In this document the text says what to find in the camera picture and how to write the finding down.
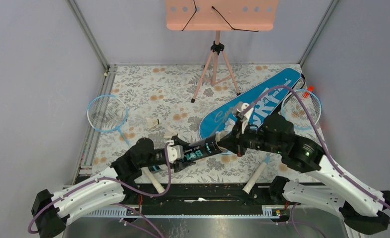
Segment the white shuttlecock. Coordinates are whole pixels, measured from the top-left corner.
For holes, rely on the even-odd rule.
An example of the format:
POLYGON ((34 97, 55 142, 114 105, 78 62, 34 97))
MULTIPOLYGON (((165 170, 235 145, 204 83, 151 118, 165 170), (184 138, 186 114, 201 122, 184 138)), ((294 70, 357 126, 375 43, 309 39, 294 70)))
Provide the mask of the white shuttlecock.
POLYGON ((227 121, 224 123, 224 131, 231 132, 233 127, 235 126, 235 121, 233 119, 227 119, 227 121))
POLYGON ((152 119, 152 118, 146 118, 147 121, 147 127, 153 128, 161 123, 159 119, 152 119))
POLYGON ((178 136, 178 133, 174 130, 167 129, 164 133, 164 139, 173 140, 174 137, 178 136))

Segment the black shuttlecock tube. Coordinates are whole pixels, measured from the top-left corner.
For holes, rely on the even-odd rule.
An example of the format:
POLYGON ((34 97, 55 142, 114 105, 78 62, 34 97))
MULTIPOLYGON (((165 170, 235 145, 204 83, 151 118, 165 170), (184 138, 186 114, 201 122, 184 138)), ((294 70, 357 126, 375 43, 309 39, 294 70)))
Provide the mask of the black shuttlecock tube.
MULTIPOLYGON (((192 146, 189 150, 183 150, 184 157, 181 159, 184 161, 197 161, 202 158, 206 158, 209 156, 213 156, 219 153, 222 153, 223 151, 218 147, 216 142, 216 137, 209 136, 205 139, 195 141, 190 144, 192 146)), ((150 152, 151 155, 149 156, 149 170, 152 171, 152 166, 155 165, 156 162, 156 154, 160 149, 155 149, 153 142, 151 142, 148 146, 144 147, 144 151, 150 152)))

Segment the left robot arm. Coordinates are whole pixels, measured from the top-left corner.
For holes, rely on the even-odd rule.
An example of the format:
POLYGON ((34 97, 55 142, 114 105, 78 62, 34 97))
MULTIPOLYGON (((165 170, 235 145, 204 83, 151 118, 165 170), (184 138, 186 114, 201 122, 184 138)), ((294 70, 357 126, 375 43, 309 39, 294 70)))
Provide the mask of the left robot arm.
POLYGON ((168 171, 178 172, 192 165, 191 155, 200 147, 178 136, 167 141, 162 149, 154 148, 151 139, 141 138, 106 169, 96 175, 61 191, 40 191, 35 198, 28 233, 41 238, 54 238, 78 218, 107 205, 124 201, 134 203, 138 195, 160 197, 171 187, 168 181, 162 186, 156 179, 151 183, 155 192, 138 189, 134 182, 142 176, 143 169, 157 169, 164 165, 168 171))

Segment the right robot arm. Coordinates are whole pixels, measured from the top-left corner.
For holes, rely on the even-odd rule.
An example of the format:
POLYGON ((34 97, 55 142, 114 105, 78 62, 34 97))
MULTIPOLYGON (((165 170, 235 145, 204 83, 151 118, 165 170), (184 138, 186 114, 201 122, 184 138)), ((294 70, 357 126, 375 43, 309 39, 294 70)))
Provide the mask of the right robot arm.
POLYGON ((241 130, 237 121, 231 132, 217 134, 218 146, 238 156, 247 149, 254 149, 281 155, 281 161, 290 169, 311 176, 331 189, 321 192, 295 183, 288 178, 276 176, 268 193, 271 202, 282 204, 297 202, 314 206, 343 219, 350 228, 366 235, 387 230, 390 217, 383 212, 390 206, 390 191, 378 191, 363 183, 361 191, 354 186, 358 179, 341 175, 315 141, 296 135, 293 124, 281 115, 270 115, 258 130, 241 130))

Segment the blue badminton racket right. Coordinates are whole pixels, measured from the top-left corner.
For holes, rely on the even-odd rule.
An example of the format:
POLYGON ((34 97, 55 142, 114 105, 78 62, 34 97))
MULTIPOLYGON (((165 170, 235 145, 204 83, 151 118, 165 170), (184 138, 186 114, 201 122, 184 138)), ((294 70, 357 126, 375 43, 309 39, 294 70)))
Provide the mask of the blue badminton racket right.
POLYGON ((308 130, 316 125, 321 115, 321 103, 311 91, 299 89, 282 101, 281 114, 265 118, 259 131, 264 139, 263 150, 294 159, 294 130, 308 130))

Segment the blue badminton racket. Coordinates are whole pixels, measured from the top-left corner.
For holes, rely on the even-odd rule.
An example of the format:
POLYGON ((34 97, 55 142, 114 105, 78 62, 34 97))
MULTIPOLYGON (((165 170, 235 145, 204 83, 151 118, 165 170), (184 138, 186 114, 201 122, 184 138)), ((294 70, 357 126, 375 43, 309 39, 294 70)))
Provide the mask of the blue badminton racket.
MULTIPOLYGON (((130 146, 130 143, 121 130, 123 124, 127 121, 129 112, 125 103, 115 95, 104 94, 93 99, 87 107, 87 119, 90 126, 101 133, 110 133, 118 131, 124 142, 130 146)), ((147 196, 161 196, 165 194, 166 190, 161 184, 152 176, 150 172, 146 175, 150 178, 152 185, 157 190, 158 194, 151 194, 138 190, 136 184, 126 183, 125 175, 132 173, 142 174, 142 170, 135 167, 133 162, 129 159, 120 157, 112 163, 113 168, 118 172, 115 180, 121 182, 121 185, 129 190, 147 196)))
POLYGON ((259 131, 264 139, 263 150, 294 159, 294 130, 308 130, 316 125, 321 115, 321 103, 311 91, 299 89, 282 101, 281 114, 265 118, 259 131))

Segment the blue badminton racket left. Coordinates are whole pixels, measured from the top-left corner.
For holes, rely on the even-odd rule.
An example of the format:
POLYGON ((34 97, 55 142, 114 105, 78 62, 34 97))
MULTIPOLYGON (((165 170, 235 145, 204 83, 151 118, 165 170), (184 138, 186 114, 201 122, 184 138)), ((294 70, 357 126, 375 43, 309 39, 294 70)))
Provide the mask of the blue badminton racket left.
MULTIPOLYGON (((110 133, 118 131, 124 142, 130 146, 130 143, 121 130, 123 124, 127 121, 129 112, 125 103, 115 95, 104 94, 93 99, 87 107, 87 119, 90 126, 101 133, 110 133)), ((157 190, 158 194, 151 194, 138 190, 136 184, 126 183, 125 175, 132 173, 142 174, 142 170, 135 167, 133 162, 129 159, 120 157, 112 163, 113 168, 118 172, 115 180, 121 182, 121 185, 129 190, 147 196, 161 196, 165 194, 166 190, 161 184, 152 176, 150 172, 146 175, 150 178, 152 185, 157 190)))

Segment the floral patterned mat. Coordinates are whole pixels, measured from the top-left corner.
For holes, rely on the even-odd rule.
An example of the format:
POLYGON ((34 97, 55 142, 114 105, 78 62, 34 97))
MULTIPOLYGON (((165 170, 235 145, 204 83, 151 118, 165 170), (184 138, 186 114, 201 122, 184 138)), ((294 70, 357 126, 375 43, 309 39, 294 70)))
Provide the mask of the floral patterned mat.
MULTIPOLYGON (((121 98, 129 116, 121 130, 130 146, 140 138, 152 139, 155 148, 163 148, 164 133, 172 128, 181 139, 194 142, 200 139, 201 120, 217 107, 236 95, 231 80, 213 87, 208 82, 201 86, 196 101, 191 102, 202 65, 127 65, 116 69, 111 93, 121 98), (146 118, 161 123, 147 127, 146 118)), ((104 170, 130 147, 116 131, 100 135, 92 164, 92 174, 104 170)), ((269 183, 276 176, 296 182, 315 182, 315 179, 284 165, 280 156, 248 150, 239 158, 234 154, 218 154, 203 158, 195 165, 173 174, 173 183, 245 183, 269 158, 258 182, 269 183)))

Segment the pink music stand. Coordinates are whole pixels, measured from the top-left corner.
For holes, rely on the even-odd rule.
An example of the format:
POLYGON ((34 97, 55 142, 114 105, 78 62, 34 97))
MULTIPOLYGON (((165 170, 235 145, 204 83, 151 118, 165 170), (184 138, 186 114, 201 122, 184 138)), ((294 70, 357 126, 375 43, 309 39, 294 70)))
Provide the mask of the pink music stand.
POLYGON ((199 78, 191 102, 196 101, 204 82, 213 87, 232 80, 236 94, 240 89, 235 79, 225 46, 222 31, 260 32, 274 27, 278 0, 167 0, 166 24, 173 31, 213 31, 215 39, 199 78))

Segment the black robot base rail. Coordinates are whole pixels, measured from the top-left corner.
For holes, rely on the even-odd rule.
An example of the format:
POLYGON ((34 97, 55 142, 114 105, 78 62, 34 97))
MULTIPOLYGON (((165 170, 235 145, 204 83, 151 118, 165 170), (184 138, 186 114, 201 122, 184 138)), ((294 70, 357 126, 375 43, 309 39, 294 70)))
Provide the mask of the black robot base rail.
POLYGON ((253 186, 249 193, 242 183, 172 184, 160 197, 125 191, 121 202, 140 208, 142 214, 159 216, 253 216, 263 215, 265 208, 285 209, 292 205, 269 193, 268 183, 253 186))

